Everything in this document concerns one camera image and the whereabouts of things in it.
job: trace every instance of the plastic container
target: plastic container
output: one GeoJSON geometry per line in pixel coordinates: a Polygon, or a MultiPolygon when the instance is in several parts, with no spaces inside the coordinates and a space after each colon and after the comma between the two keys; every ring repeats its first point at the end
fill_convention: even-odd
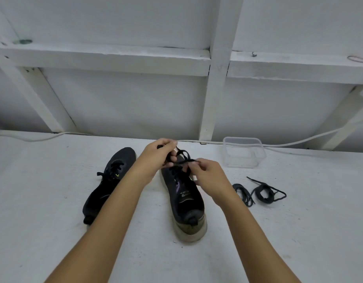
{"type": "Polygon", "coordinates": [[[252,169],[266,157],[262,142],[257,138],[225,137],[223,160],[232,168],[252,169]]]}

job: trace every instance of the person's left hand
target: person's left hand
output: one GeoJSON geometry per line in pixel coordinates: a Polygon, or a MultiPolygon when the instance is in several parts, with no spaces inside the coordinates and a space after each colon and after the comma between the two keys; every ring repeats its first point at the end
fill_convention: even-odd
{"type": "Polygon", "coordinates": [[[133,166],[128,171],[133,176],[141,177],[150,183],[156,172],[161,168],[172,167],[174,163],[165,163],[166,157],[171,152],[171,161],[176,162],[177,141],[172,139],[158,139],[147,145],[133,166]]]}

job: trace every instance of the person's right arm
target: person's right arm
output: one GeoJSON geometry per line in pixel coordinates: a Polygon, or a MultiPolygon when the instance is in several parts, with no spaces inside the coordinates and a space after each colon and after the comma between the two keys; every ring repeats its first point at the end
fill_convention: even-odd
{"type": "Polygon", "coordinates": [[[232,188],[219,163],[206,159],[189,162],[197,185],[225,214],[231,235],[250,283],[300,283],[269,243],[264,232],[232,188]]]}

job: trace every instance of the white table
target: white table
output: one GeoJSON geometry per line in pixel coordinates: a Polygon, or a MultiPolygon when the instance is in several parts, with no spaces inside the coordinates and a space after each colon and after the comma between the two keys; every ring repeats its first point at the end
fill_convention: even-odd
{"type": "MultiPolygon", "coordinates": [[[[24,137],[45,133],[12,132],[24,137]]],[[[150,140],[63,135],[27,143],[0,137],[0,283],[43,282],[86,231],[82,207],[110,157],[150,140]]],[[[179,143],[222,163],[221,146],[179,143]]],[[[277,148],[256,169],[224,168],[248,190],[287,193],[250,208],[302,282],[363,282],[363,153],[277,148]]],[[[177,240],[158,175],[145,187],[110,282],[247,282],[225,217],[202,192],[208,222],[195,244],[177,240]]]]}

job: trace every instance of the sneaker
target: sneaker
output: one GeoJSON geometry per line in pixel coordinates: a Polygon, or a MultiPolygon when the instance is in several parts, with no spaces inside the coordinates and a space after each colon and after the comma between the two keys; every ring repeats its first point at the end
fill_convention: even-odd
{"type": "Polygon", "coordinates": [[[125,176],[126,172],[136,161],[136,153],[132,148],[126,147],[118,151],[109,160],[104,173],[98,172],[102,176],[100,185],[90,194],[83,206],[84,224],[91,225],[98,213],[111,195],[117,184],[125,176]]]}
{"type": "Polygon", "coordinates": [[[195,182],[180,166],[162,169],[160,178],[170,194],[177,237],[184,242],[198,241],[206,233],[207,223],[204,201],[195,182]]]}

